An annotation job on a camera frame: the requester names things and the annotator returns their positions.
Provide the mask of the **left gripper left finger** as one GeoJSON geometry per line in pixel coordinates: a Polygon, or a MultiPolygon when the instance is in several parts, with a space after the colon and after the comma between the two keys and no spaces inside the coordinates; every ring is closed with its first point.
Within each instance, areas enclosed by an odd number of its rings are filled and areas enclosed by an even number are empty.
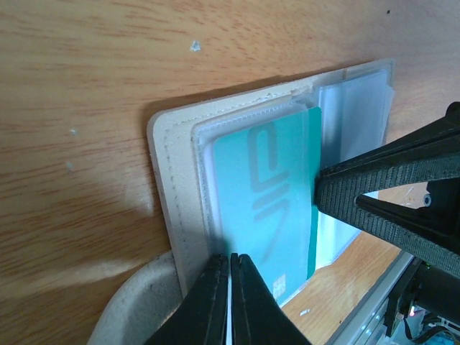
{"type": "Polygon", "coordinates": [[[146,344],[225,344],[229,260],[214,254],[178,309],[146,344]]]}

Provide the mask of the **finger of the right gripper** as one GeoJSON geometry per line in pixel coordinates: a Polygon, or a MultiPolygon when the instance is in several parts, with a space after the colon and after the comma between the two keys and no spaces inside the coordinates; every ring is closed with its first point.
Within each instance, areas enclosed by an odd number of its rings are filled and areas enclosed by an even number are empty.
{"type": "Polygon", "coordinates": [[[459,276],[459,102],[444,117],[323,169],[318,210],[459,276]]]}

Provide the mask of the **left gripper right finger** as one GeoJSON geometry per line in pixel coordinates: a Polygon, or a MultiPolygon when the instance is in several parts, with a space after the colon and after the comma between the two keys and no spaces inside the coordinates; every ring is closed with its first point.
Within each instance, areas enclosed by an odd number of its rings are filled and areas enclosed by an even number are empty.
{"type": "Polygon", "coordinates": [[[231,263],[231,337],[233,344],[309,344],[283,313],[247,254],[231,263]]]}

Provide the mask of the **beige card holder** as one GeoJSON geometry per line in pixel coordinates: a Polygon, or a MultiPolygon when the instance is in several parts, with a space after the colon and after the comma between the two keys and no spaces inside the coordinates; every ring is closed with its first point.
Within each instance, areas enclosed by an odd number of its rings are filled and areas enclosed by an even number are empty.
{"type": "Polygon", "coordinates": [[[319,171],[384,144],[395,62],[156,113],[147,140],[171,251],[129,278],[90,344],[143,344],[212,254],[248,254],[285,305],[359,230],[313,204],[319,171]]]}

